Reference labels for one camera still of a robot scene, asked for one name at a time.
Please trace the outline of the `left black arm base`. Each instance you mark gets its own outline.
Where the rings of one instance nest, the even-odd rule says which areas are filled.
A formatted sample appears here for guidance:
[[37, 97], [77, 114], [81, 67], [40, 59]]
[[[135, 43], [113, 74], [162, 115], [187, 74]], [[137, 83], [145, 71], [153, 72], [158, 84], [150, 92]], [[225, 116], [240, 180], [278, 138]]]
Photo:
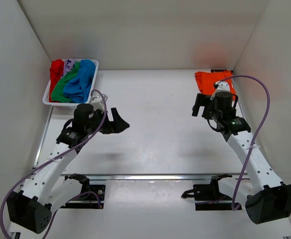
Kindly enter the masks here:
[[66, 175], [64, 181], [76, 180], [81, 184], [80, 195], [70, 200], [61, 208], [65, 209], [103, 209], [105, 184], [91, 184], [90, 179], [82, 174]]

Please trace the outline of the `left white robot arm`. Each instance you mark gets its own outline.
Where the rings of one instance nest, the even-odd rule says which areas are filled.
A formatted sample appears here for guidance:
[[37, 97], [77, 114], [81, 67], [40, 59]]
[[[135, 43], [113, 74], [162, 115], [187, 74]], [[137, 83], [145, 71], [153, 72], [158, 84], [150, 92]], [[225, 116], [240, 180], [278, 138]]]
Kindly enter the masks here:
[[77, 196], [85, 198], [90, 193], [89, 179], [82, 174], [67, 176], [63, 185], [54, 187], [66, 167], [73, 161], [91, 136], [121, 133], [130, 127], [116, 108], [111, 108], [113, 120], [107, 112], [90, 104], [79, 104], [72, 119], [66, 121], [50, 159], [19, 192], [12, 191], [7, 198], [10, 220], [36, 234], [49, 225], [53, 213]]

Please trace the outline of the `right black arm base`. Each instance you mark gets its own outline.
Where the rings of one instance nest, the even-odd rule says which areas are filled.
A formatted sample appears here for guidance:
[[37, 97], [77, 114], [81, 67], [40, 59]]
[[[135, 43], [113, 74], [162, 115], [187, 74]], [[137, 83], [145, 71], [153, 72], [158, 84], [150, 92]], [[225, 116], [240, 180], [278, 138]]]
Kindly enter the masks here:
[[232, 210], [232, 198], [220, 193], [218, 186], [218, 181], [232, 177], [227, 173], [214, 175], [209, 184], [194, 184], [192, 189], [182, 193], [181, 198], [194, 198], [196, 211]]

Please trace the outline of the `blue t shirt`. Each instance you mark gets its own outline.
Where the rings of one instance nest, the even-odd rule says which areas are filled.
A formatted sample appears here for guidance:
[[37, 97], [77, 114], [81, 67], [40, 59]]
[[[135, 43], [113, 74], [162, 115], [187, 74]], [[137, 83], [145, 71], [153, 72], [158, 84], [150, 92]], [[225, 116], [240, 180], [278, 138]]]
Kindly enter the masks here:
[[63, 94], [72, 103], [85, 103], [90, 95], [96, 66], [88, 59], [81, 60], [77, 75], [64, 87]]

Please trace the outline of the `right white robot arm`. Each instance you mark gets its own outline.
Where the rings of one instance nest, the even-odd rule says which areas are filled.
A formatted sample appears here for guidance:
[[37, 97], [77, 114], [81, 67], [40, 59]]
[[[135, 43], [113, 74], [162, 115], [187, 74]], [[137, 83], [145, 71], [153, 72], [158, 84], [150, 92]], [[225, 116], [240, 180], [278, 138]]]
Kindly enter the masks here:
[[228, 145], [241, 161], [249, 179], [236, 191], [237, 180], [230, 174], [215, 175], [210, 180], [209, 194], [214, 199], [228, 196], [246, 209], [255, 224], [288, 218], [291, 215], [291, 184], [287, 185], [273, 171], [260, 149], [252, 142], [248, 123], [236, 114], [237, 96], [218, 92], [214, 96], [198, 93], [192, 116], [203, 108], [202, 117], [213, 120]]

